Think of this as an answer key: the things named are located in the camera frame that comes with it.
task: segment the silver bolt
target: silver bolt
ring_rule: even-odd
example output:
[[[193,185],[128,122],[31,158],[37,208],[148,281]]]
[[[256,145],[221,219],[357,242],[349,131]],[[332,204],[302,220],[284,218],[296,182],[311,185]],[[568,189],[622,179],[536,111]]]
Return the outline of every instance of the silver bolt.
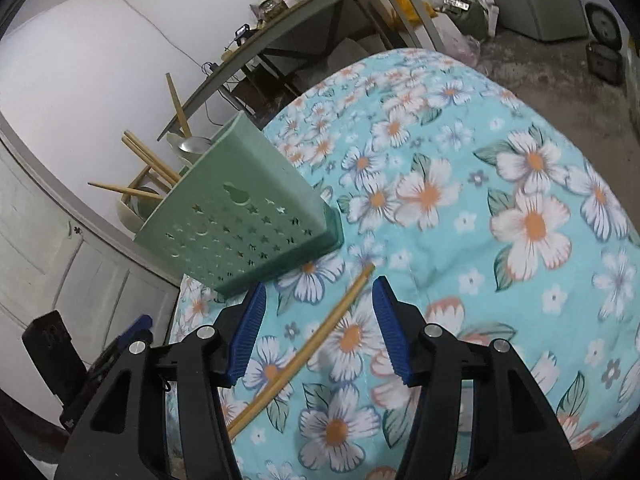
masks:
[[[501,354],[504,354],[511,349],[511,345],[505,339],[496,339],[494,341],[494,348]]]
[[[138,355],[140,352],[143,352],[146,348],[146,343],[144,341],[134,341],[129,345],[129,352],[133,355]]]
[[[442,335],[442,327],[436,324],[428,324],[424,327],[424,334],[429,337],[440,337]]]
[[[196,335],[200,339],[209,339],[213,337],[215,333],[216,333],[216,329],[213,328],[212,326],[201,326],[196,332]]]

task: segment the green leaf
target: green leaf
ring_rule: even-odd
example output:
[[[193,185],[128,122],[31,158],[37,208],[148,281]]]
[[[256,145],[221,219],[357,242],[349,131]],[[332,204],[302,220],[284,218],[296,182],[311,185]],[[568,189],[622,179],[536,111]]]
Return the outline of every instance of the green leaf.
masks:
[[[487,194],[487,202],[489,204],[489,211],[491,212],[491,216],[496,216],[502,211],[513,209],[514,207],[516,207],[513,196],[508,195],[505,192],[493,187],[489,188],[489,192]]]
[[[328,386],[318,383],[302,384],[302,388],[305,391],[306,406],[310,410],[319,410],[326,412],[329,409],[329,402],[331,401],[331,391]]]
[[[276,316],[284,314],[296,301],[296,298],[293,296],[294,290],[296,290],[296,287],[290,286],[289,288],[280,291],[280,294],[278,295],[278,310],[276,312]]]
[[[425,180],[429,175],[429,168],[431,167],[431,159],[421,153],[414,153],[414,158],[411,161],[411,171],[417,171],[421,173]]]
[[[545,143],[545,134],[535,124],[532,124],[529,127],[529,135],[531,137],[533,137],[533,139],[536,141],[536,144],[538,145],[538,147],[542,146]]]
[[[587,381],[584,379],[582,372],[578,372],[575,381],[569,386],[558,403],[556,415],[578,415],[580,416],[587,406],[587,398],[589,397],[589,388]]]
[[[390,449],[393,449],[408,436],[411,424],[412,414],[409,412],[409,403],[402,408],[385,411],[385,415],[382,417],[382,433],[385,435],[386,444]]]
[[[353,196],[342,195],[338,197],[338,208],[342,214],[347,214],[349,212],[349,202]]]
[[[420,114],[420,125],[424,126],[425,124],[433,123],[441,114],[442,110],[440,108],[427,108]]]
[[[640,247],[640,234],[638,234],[638,230],[634,227],[631,218],[628,216],[626,217],[626,224],[629,227],[629,241],[636,247]]]
[[[289,403],[276,397],[267,405],[267,415],[271,425],[280,433],[284,433],[284,427],[289,416]]]
[[[513,326],[506,323],[489,322],[482,325],[471,326],[458,336],[462,341],[480,342],[488,345],[494,339],[506,339],[511,341],[518,333]]]
[[[499,292],[500,290],[506,290],[511,285],[513,285],[513,278],[511,277],[511,273],[507,269],[507,258],[509,257],[510,251],[511,246],[507,245],[495,257],[494,276],[496,292]]]
[[[505,152],[515,153],[515,150],[513,149],[513,146],[511,145],[511,143],[508,142],[507,140],[499,140],[498,142],[489,144],[484,148],[479,148],[478,150],[475,150],[474,155],[480,160],[482,160],[483,162],[490,164],[491,166],[497,166],[498,153],[505,153]]]

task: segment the table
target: table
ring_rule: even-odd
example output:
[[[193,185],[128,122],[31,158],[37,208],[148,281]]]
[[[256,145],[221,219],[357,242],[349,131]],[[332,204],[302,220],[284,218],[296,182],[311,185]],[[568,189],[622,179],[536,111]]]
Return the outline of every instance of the table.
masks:
[[[428,322],[469,342],[509,340],[574,449],[636,409],[640,237],[582,153],[514,94],[442,54],[402,49],[311,88],[264,134],[340,208],[345,243],[267,283],[247,374],[222,392],[229,419],[368,262]],[[171,341],[222,306],[185,278]],[[417,397],[393,373],[369,287],[234,452],[252,480],[390,480]],[[454,473],[472,409],[466,384]],[[172,404],[171,442],[174,417]]]
[[[233,74],[241,70],[253,58],[260,55],[265,49],[268,49],[273,41],[284,35],[286,32],[294,29],[300,23],[308,20],[311,16],[322,9],[334,6],[341,0],[302,0],[295,6],[287,9],[281,15],[277,16],[272,22],[269,22],[258,33],[254,34],[245,43],[242,44],[233,55],[229,57],[222,65],[217,67],[212,74],[198,87],[198,89],[184,103],[184,113],[187,118],[191,117],[222,85],[231,78]],[[410,25],[409,19],[396,2],[389,0],[396,10],[404,27],[409,33],[412,46],[422,46],[420,40],[414,32],[414,28]],[[418,17],[424,25],[427,34],[430,37],[433,47],[438,52],[444,52],[442,40],[436,30],[429,14],[424,8],[421,0],[410,0],[414,6]],[[178,129],[178,119],[176,116],[164,128],[158,140],[162,139],[165,133],[176,131]]]

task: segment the pear-shaped hole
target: pear-shaped hole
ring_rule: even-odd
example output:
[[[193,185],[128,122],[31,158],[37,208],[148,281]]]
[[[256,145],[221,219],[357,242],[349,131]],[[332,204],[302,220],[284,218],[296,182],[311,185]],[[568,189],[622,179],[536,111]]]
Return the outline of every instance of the pear-shaped hole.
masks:
[[[246,191],[238,189],[230,182],[225,182],[222,187],[229,193],[229,198],[234,204],[245,206],[249,203],[249,194]]]

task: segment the floral tablecloth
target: floral tablecloth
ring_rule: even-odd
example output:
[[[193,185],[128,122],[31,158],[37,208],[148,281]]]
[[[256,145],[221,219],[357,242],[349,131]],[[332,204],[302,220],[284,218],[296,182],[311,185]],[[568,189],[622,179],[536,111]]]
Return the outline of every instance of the floral tablecloth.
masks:
[[[467,341],[511,341],[572,447],[636,408],[640,238],[596,169],[514,94],[441,54],[396,50],[340,70],[264,133],[340,209],[345,243],[268,283],[246,375],[221,390],[227,421],[367,262],[429,322]],[[223,306],[185,277],[172,342]],[[463,389],[455,474],[466,463],[471,395]],[[390,480],[416,401],[393,373],[368,288],[233,448],[252,480]]]

